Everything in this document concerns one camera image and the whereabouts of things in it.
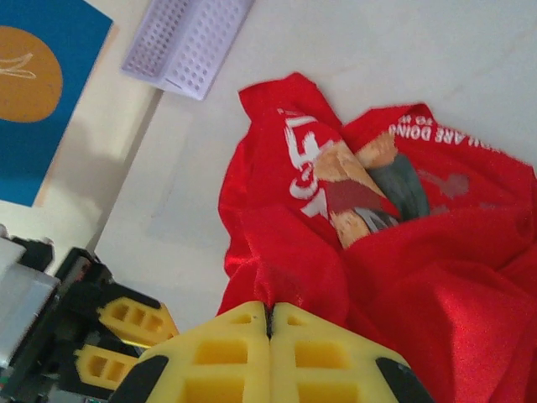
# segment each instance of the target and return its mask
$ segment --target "perforated plastic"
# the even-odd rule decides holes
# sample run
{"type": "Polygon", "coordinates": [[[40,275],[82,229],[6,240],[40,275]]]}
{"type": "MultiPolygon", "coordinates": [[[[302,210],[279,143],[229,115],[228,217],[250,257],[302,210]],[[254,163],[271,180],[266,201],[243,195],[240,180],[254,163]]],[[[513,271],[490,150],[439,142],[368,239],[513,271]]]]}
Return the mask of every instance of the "perforated plastic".
{"type": "Polygon", "coordinates": [[[254,0],[153,0],[122,70],[202,100],[254,0]]]}

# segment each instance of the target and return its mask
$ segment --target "wrinkled cloth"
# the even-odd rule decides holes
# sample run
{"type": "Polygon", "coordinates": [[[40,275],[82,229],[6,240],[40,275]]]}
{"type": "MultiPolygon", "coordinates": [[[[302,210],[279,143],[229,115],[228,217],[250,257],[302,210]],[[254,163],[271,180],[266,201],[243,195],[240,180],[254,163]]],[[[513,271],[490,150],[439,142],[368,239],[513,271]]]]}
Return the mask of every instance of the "wrinkled cloth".
{"type": "Polygon", "coordinates": [[[440,403],[537,401],[532,167],[424,104],[344,125],[299,73],[240,99],[220,313],[290,302],[401,353],[440,403]]]}

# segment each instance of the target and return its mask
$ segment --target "white table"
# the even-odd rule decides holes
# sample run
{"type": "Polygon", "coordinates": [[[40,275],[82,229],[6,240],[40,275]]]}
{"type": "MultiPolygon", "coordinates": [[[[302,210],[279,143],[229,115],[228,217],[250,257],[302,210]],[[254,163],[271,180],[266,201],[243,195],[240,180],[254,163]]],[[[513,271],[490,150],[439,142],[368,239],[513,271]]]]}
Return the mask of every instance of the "white table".
{"type": "Polygon", "coordinates": [[[152,87],[119,71],[149,0],[89,3],[112,18],[114,25],[36,207],[0,201],[0,222],[12,235],[54,241],[55,267],[71,247],[95,245],[158,96],[152,87]]]}
{"type": "Polygon", "coordinates": [[[248,120],[237,90],[291,71],[343,121],[428,102],[446,124],[537,163],[537,2],[258,0],[204,102],[160,101],[97,253],[164,301],[180,330],[216,312],[228,238],[222,177],[248,120]]]}

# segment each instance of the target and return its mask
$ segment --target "blue card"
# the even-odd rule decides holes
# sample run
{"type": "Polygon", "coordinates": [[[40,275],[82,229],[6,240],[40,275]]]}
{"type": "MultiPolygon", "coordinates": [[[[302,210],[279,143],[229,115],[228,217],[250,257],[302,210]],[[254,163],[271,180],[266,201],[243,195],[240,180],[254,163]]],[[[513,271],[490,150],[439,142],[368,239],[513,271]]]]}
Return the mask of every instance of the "blue card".
{"type": "Polygon", "coordinates": [[[112,20],[84,0],[2,0],[0,199],[31,206],[112,20]]]}

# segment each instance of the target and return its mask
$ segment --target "red fabric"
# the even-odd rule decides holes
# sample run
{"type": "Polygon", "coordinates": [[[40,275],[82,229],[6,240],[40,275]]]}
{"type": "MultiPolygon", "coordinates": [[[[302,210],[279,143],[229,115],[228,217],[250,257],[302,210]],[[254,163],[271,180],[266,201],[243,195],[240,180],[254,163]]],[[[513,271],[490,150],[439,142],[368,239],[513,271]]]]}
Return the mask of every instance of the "red fabric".
{"type": "Polygon", "coordinates": [[[373,109],[343,126],[298,73],[240,98],[252,124],[222,187],[231,244],[220,313],[291,302],[401,353],[440,403],[537,401],[532,168],[438,124],[424,104],[373,109]],[[292,127],[293,118],[306,123],[292,127]],[[305,138],[320,148],[343,140],[357,153],[382,132],[415,168],[431,216],[344,249],[305,138]]]}

